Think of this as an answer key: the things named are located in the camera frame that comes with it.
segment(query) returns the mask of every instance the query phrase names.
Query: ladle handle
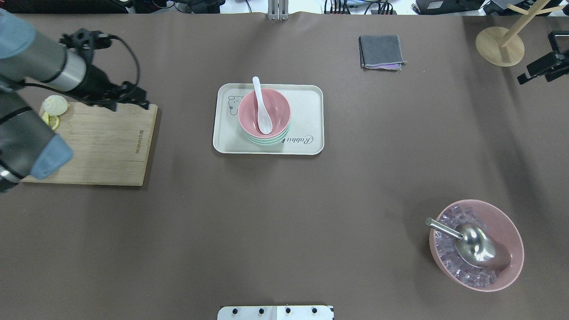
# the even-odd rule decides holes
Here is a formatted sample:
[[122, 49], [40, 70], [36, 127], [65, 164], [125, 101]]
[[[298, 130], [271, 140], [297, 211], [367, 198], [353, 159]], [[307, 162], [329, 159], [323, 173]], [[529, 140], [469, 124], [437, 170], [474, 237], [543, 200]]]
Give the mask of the ladle handle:
[[425, 220], [425, 224], [433, 229], [445, 233], [446, 235], [454, 237], [456, 240], [462, 240], [463, 238], [462, 233], [458, 232], [457, 230], [451, 229], [450, 227], [436, 221], [433, 218], [427, 218], [427, 220]]

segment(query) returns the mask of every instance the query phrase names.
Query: brown table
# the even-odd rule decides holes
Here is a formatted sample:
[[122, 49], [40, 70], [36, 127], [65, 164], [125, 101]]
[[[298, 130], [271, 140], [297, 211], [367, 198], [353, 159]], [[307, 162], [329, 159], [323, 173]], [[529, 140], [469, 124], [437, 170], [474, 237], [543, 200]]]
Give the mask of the brown table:
[[[220, 306], [287, 303], [350, 320], [569, 314], [569, 76], [516, 81], [569, 19], [535, 18], [523, 61], [499, 68], [475, 37], [515, 18], [24, 17], [53, 38], [123, 37], [161, 113], [143, 187], [22, 184], [0, 197], [0, 318], [212, 320]], [[409, 62], [362, 70], [363, 34], [399, 34]], [[134, 77], [119, 44], [94, 62]], [[322, 89], [319, 155], [215, 151], [217, 90], [253, 75]], [[49, 94], [21, 93], [34, 107]], [[468, 290], [435, 265], [424, 219], [460, 199], [516, 223], [526, 262], [507, 289]]]

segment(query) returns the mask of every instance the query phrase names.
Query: folded towel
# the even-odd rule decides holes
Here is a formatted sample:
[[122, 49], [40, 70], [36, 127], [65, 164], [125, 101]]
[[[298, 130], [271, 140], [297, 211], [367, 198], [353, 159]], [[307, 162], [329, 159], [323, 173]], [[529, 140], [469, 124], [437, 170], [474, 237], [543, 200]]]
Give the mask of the folded towel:
[[360, 63], [367, 69], [401, 70], [405, 63], [398, 35], [360, 36]]

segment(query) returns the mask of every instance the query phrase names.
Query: wooden cutting board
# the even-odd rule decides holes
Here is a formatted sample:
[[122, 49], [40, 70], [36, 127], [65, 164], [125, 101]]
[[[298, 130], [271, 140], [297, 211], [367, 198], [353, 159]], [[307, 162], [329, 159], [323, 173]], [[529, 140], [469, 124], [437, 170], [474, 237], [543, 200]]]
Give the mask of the wooden cutting board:
[[146, 172], [158, 107], [118, 104], [117, 111], [70, 102], [55, 132], [73, 158], [46, 179], [24, 182], [141, 186]]

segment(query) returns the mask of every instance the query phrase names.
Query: small pink bowl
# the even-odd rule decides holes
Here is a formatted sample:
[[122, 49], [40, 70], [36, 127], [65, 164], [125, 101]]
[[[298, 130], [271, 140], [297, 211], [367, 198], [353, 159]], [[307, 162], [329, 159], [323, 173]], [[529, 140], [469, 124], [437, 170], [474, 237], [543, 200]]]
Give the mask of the small pink bowl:
[[290, 104], [285, 96], [276, 90], [263, 88], [261, 92], [263, 93], [265, 108], [273, 123], [273, 131], [269, 134], [263, 134], [257, 126], [257, 110], [259, 106], [257, 105], [254, 91], [249, 92], [241, 100], [237, 109], [237, 118], [243, 130], [251, 136], [259, 139], [270, 139], [278, 136], [288, 127], [290, 123]]
[[457, 201], [446, 207], [443, 212], [441, 212], [440, 215], [436, 217], [436, 219], [439, 220], [440, 216], [447, 209], [457, 204], [463, 208], [470, 207], [476, 212], [478, 218], [480, 218], [480, 220], [488, 226], [487, 234], [496, 241], [501, 242], [504, 246], [506, 246], [506, 249], [508, 249], [508, 251], [512, 254], [512, 261], [510, 262], [509, 266], [500, 272], [498, 279], [496, 279], [496, 282], [488, 285], [486, 288], [473, 288], [460, 282], [444, 267], [443, 262], [436, 251], [435, 230], [431, 229], [431, 234], [429, 235], [428, 242], [431, 247], [431, 254], [435, 259], [436, 264], [449, 278], [467, 287], [468, 289], [482, 292], [492, 292], [507, 288], [518, 278], [519, 274], [522, 272], [523, 267], [523, 242], [522, 237], [519, 235], [518, 229], [510, 220], [510, 218], [508, 218], [508, 216], [506, 216], [506, 214], [503, 213], [500, 209], [480, 200]]

